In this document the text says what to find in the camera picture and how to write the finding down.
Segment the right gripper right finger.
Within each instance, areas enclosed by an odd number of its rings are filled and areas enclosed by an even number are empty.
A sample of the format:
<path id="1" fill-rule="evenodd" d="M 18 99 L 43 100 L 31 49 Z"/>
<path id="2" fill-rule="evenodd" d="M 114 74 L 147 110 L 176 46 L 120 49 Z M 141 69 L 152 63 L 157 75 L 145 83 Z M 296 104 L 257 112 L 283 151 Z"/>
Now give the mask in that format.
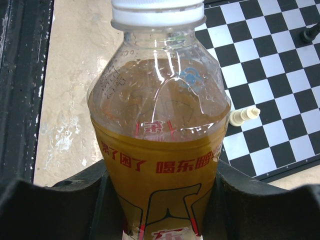
<path id="1" fill-rule="evenodd" d="M 220 161 L 203 222 L 205 240 L 318 240 L 320 186 L 282 189 Z"/>

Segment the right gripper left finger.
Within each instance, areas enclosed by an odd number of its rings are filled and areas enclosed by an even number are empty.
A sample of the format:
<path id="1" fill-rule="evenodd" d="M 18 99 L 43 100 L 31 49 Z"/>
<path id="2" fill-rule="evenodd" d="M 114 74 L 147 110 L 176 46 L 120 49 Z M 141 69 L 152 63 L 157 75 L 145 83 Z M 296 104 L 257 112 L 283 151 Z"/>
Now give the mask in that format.
<path id="1" fill-rule="evenodd" d="M 2 240 L 120 240 L 123 225 L 103 160 L 52 187 L 0 180 Z"/>

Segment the amber drink bottle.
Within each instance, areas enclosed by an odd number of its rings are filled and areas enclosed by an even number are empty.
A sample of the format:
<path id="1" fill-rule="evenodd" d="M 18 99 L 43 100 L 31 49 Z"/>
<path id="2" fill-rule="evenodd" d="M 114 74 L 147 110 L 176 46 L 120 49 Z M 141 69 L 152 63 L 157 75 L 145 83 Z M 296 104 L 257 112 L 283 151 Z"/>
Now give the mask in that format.
<path id="1" fill-rule="evenodd" d="M 88 92 L 131 240 L 203 234 L 231 102 L 198 26 L 120 30 L 123 42 Z"/>

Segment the white bottle cap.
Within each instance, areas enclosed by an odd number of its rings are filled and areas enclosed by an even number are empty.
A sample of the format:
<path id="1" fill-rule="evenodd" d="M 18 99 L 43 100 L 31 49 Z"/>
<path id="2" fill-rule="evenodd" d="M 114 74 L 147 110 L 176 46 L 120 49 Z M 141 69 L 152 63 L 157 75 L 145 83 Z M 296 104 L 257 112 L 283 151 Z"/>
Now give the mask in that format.
<path id="1" fill-rule="evenodd" d="M 206 20 L 202 0 L 112 0 L 113 28 L 199 26 Z"/>

